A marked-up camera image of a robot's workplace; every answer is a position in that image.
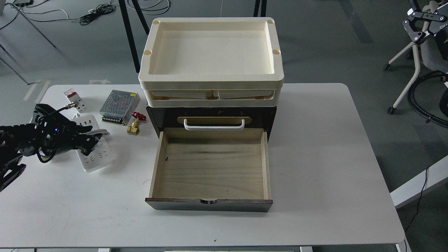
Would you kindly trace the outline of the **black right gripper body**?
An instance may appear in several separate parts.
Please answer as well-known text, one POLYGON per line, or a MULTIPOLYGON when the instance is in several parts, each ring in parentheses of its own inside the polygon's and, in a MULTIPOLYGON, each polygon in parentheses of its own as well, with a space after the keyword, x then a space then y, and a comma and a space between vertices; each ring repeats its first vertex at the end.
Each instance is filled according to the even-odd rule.
POLYGON ((432 34, 442 55, 442 59, 448 59, 448 24, 447 21, 432 22, 432 34))

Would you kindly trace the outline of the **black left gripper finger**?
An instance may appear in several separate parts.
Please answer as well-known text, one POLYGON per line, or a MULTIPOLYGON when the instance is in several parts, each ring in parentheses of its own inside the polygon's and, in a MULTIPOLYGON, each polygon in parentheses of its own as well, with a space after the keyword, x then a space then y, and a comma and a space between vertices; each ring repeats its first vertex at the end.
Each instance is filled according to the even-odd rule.
POLYGON ((88 156, 95 148, 98 142, 101 140, 102 135, 78 135, 72 140, 72 146, 75 150, 88 156))
POLYGON ((74 123, 70 126, 70 135, 79 135, 79 134, 85 134, 87 132, 92 131, 93 126, 83 126, 77 123, 74 123))

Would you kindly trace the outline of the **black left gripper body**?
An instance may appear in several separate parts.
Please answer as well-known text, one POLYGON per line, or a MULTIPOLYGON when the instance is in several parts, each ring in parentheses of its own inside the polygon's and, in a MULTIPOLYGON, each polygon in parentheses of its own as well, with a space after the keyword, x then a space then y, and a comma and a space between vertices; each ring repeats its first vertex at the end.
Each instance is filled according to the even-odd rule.
POLYGON ((67 104, 55 110, 47 104, 35 105, 31 125, 24 132, 25 143, 19 145, 19 153, 24 156, 37 155, 41 163, 50 162, 62 148, 64 127, 71 125, 61 111, 73 107, 75 104, 67 104))

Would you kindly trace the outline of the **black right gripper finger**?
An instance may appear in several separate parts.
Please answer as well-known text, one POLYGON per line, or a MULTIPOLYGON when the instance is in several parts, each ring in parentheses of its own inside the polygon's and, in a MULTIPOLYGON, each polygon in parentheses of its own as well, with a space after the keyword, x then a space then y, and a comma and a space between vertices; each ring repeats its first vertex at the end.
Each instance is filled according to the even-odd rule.
POLYGON ((427 21, 429 23, 446 23, 447 22, 447 1, 431 0, 428 9, 423 10, 416 0, 410 0, 410 10, 406 23, 413 23, 417 20, 427 21))
POLYGON ((425 20, 421 31, 417 30, 415 26, 416 21, 404 20, 402 22, 402 25, 406 33, 410 37, 411 42, 415 44, 422 44, 427 40, 428 37, 431 36, 430 32, 428 31, 431 22, 432 21, 430 20, 425 20))

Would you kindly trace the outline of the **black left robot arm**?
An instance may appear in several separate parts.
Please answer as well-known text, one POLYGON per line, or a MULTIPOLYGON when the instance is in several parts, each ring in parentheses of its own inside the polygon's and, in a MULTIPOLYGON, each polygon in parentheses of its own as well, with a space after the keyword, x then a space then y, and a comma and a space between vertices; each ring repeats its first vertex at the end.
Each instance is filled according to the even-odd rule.
POLYGON ((48 163, 54 156, 70 150, 80 150, 88 156, 103 136, 105 129, 93 130, 67 119, 62 110, 75 107, 76 103, 55 110, 47 104, 38 104, 31 123, 1 126, 1 190, 16 180, 25 170, 21 164, 24 156, 37 155, 41 163, 48 163))

